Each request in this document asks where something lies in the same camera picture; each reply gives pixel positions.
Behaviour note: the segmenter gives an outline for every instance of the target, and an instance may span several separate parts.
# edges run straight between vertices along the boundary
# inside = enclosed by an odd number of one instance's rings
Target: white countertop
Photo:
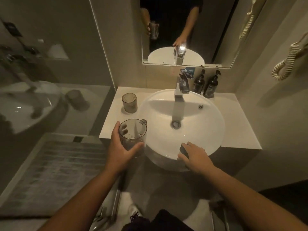
[[[136,113],[127,114],[123,109],[122,96],[125,93],[136,94],[137,104],[140,106],[147,97],[157,91],[159,90],[118,87],[99,137],[110,139],[117,121],[123,122],[127,119],[136,118]],[[215,93],[215,97],[211,98],[210,101],[217,106],[225,120],[225,138],[222,147],[262,149],[235,94]]]

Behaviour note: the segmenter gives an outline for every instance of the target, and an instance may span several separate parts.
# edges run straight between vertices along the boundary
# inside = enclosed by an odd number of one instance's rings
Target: feet
[[[134,205],[134,204],[131,204],[128,208],[128,213],[130,214],[131,216],[131,222],[134,222],[134,220],[137,218],[137,217],[142,217],[140,211],[138,210],[138,208]]]

